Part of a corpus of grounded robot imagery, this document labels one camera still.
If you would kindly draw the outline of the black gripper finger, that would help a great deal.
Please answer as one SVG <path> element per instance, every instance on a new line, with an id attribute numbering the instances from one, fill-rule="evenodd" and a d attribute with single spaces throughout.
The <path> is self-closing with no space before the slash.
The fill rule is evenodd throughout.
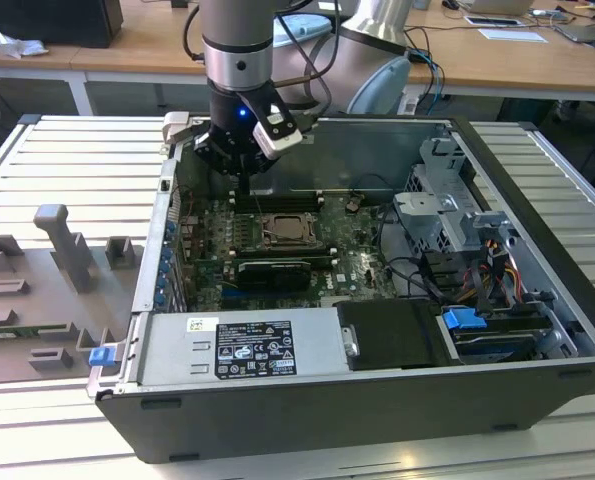
<path id="1" fill-rule="evenodd" d="M 245 155 L 245 193 L 251 192 L 251 180 L 254 175 L 265 173 L 275 163 L 276 159 L 268 159 L 263 152 L 258 151 Z"/>
<path id="2" fill-rule="evenodd" d="M 193 150 L 213 171 L 229 177 L 241 192 L 246 192 L 244 144 L 230 131 L 210 129 L 194 139 Z"/>

